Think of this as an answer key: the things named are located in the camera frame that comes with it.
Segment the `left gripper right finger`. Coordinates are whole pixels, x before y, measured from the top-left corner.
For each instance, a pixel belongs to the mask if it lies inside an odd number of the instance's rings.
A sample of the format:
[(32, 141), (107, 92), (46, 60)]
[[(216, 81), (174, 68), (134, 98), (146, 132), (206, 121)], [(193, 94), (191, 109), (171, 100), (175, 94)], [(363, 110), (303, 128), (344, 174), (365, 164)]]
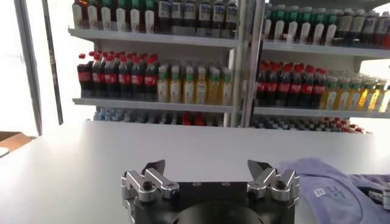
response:
[(297, 201), (300, 177), (293, 170), (278, 171), (268, 163), (248, 160), (253, 180), (247, 183), (247, 196), (253, 200), (271, 197), (275, 201)]

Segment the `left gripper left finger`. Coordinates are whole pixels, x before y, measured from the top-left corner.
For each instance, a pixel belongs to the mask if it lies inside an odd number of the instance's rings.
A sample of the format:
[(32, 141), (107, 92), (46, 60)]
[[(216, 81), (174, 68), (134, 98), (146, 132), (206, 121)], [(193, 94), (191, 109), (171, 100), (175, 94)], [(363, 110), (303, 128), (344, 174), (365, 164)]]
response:
[(180, 197), (180, 186), (163, 175), (165, 164), (161, 159), (147, 163), (140, 173), (125, 171), (121, 177), (122, 199), (130, 201), (137, 197), (142, 203), (152, 203), (159, 196), (176, 201)]

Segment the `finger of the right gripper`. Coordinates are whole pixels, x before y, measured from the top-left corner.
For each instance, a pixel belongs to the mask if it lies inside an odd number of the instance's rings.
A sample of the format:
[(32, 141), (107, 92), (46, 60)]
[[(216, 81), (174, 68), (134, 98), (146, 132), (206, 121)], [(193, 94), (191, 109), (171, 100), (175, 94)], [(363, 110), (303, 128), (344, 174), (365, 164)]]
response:
[(389, 189), (382, 191), (378, 189), (369, 189), (369, 197), (376, 203), (381, 204), (385, 210), (389, 210)]

